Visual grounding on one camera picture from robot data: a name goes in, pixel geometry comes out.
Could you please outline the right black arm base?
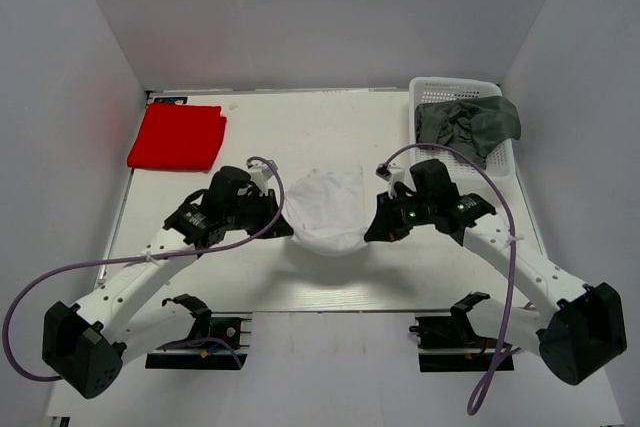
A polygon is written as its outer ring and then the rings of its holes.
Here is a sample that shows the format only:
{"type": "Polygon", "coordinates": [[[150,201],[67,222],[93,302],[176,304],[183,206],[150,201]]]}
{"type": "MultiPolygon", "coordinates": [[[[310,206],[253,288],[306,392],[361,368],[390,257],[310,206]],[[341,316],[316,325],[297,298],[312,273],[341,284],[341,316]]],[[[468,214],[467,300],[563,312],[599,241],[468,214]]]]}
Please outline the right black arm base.
{"type": "Polygon", "coordinates": [[[497,340],[463,340],[449,315],[417,317],[408,330],[417,342],[421,373],[484,373],[490,367],[497,340]]]}

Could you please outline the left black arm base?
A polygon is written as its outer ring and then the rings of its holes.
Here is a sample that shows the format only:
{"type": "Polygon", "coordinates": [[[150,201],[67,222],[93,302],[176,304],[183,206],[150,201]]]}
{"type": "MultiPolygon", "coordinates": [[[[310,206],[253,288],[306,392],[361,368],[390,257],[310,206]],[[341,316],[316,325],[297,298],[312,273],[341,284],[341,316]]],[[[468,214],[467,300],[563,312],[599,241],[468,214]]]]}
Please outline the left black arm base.
{"type": "Polygon", "coordinates": [[[145,359],[147,370],[240,371],[251,343],[252,315],[214,315],[202,334],[172,348],[156,349],[145,359]]]}

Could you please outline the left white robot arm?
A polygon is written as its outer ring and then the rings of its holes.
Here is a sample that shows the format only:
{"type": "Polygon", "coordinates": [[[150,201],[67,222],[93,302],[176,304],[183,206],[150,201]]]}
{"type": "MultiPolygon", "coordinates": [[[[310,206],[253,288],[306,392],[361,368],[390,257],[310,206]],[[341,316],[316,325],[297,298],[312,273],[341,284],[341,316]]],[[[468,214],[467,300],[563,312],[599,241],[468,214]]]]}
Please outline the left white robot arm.
{"type": "Polygon", "coordinates": [[[274,162],[252,157],[244,169],[224,166],[208,188],[190,194],[170,214],[138,260],[127,260],[111,279],[73,305],[55,303],[44,317],[44,362],[83,398],[93,399],[122,368],[158,348],[214,343],[212,311],[190,294],[158,297],[203,255],[228,250],[227,233],[246,239],[291,235],[282,216],[284,189],[274,162]]]}

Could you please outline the white t shirt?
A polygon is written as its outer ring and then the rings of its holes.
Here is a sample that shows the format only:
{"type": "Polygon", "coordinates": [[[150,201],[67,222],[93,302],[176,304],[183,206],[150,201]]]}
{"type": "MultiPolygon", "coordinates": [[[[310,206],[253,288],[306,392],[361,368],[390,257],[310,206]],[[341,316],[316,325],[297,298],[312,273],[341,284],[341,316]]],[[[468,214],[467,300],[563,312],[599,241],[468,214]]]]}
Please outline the white t shirt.
{"type": "Polygon", "coordinates": [[[298,247],[325,257],[343,257],[366,247],[363,169],[313,169],[285,190],[283,216],[298,247]]]}

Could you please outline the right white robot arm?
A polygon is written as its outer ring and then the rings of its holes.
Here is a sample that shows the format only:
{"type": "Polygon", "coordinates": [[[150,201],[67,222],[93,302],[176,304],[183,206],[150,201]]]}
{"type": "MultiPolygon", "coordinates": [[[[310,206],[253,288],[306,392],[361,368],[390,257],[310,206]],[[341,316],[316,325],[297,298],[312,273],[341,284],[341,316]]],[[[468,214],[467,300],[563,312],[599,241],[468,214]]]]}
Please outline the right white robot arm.
{"type": "Polygon", "coordinates": [[[491,203],[476,193],[460,194],[444,163],[430,159],[409,170],[382,164],[376,173],[388,188],[376,197],[366,242],[397,242],[413,228],[431,225],[511,279],[533,305],[512,309],[504,320],[503,301],[469,293],[450,308],[444,324],[421,317],[411,327],[422,348],[437,341],[472,346],[503,334],[507,344],[538,355],[569,385],[626,351],[618,292],[607,283],[587,284],[511,235],[491,203]]]}

